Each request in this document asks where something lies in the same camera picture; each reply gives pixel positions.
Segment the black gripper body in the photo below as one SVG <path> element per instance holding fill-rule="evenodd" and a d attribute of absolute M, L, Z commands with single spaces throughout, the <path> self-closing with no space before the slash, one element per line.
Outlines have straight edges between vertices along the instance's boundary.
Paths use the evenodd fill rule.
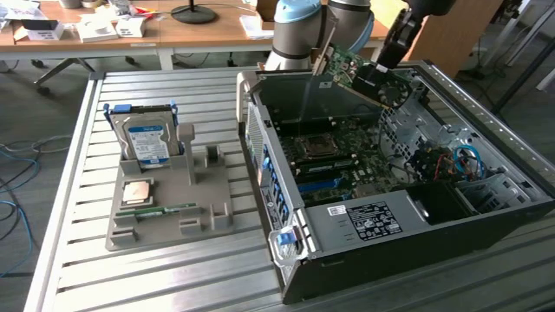
<path fill-rule="evenodd" d="M 443 16 L 450 12 L 455 0 L 407 0 L 406 3 L 414 16 Z"/>

